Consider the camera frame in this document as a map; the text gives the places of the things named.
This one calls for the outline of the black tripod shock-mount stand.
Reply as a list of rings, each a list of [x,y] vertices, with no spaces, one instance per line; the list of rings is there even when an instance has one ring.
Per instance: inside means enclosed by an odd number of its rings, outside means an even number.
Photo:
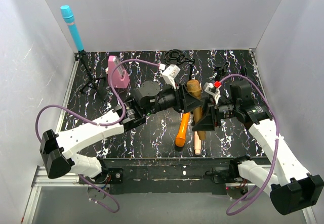
[[[192,80],[193,69],[195,66],[195,59],[187,58],[183,51],[179,49],[172,49],[166,51],[163,56],[163,61],[167,65],[176,65],[176,66],[180,66],[183,63],[187,63],[190,67],[190,71],[188,73],[188,80]]]

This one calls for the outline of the orange microphone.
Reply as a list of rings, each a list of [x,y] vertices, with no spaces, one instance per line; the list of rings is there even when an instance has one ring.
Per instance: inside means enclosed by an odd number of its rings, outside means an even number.
[[[175,138],[175,146],[176,147],[184,147],[185,143],[186,143],[186,134],[187,134],[187,130],[188,130],[188,123],[190,120],[190,113],[184,113],[182,115],[182,120],[181,120],[181,124],[178,130],[178,134]]]

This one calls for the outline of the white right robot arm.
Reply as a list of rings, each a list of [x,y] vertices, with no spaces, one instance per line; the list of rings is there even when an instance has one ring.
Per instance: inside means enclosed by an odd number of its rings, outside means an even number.
[[[276,117],[270,110],[269,104],[256,105],[251,97],[252,89],[259,88],[248,78],[230,84],[232,100],[229,104],[220,104],[221,82],[206,83],[203,87],[199,81],[190,80],[187,83],[189,93],[197,99],[205,91],[211,96],[205,110],[194,110],[193,131],[198,132],[202,139],[208,131],[208,123],[212,127],[220,125],[220,120],[235,117],[243,123],[249,133],[257,140],[271,161],[269,170],[265,170],[249,156],[242,156],[230,161],[229,171],[233,178],[242,178],[254,184],[259,191],[249,197],[246,193],[238,201],[246,204],[232,211],[229,206],[226,214],[236,215],[249,207],[262,192],[265,192],[272,205],[282,215],[314,206],[323,190],[323,179],[320,175],[312,175],[296,158],[288,147],[284,137],[280,135]]]

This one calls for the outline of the blue microphone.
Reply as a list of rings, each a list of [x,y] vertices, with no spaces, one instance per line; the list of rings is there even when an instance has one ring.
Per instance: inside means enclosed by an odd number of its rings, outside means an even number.
[[[78,51],[84,50],[84,45],[82,42],[82,39],[80,37],[79,31],[77,29],[74,14],[70,8],[69,5],[62,5],[60,7],[61,15],[65,23],[67,24],[67,27],[69,29],[69,32],[71,34],[71,37],[74,41],[75,47]]]

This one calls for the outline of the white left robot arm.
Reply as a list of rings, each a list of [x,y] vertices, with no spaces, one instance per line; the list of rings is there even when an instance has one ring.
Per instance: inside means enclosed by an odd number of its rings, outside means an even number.
[[[199,81],[190,80],[176,87],[164,89],[155,81],[146,81],[122,104],[95,119],[67,131],[47,130],[40,142],[40,153],[48,178],[55,179],[67,173],[82,174],[92,179],[107,174],[107,167],[97,157],[79,152],[108,137],[123,134],[146,122],[147,116],[173,108],[179,113],[192,112],[203,105],[199,95]]]

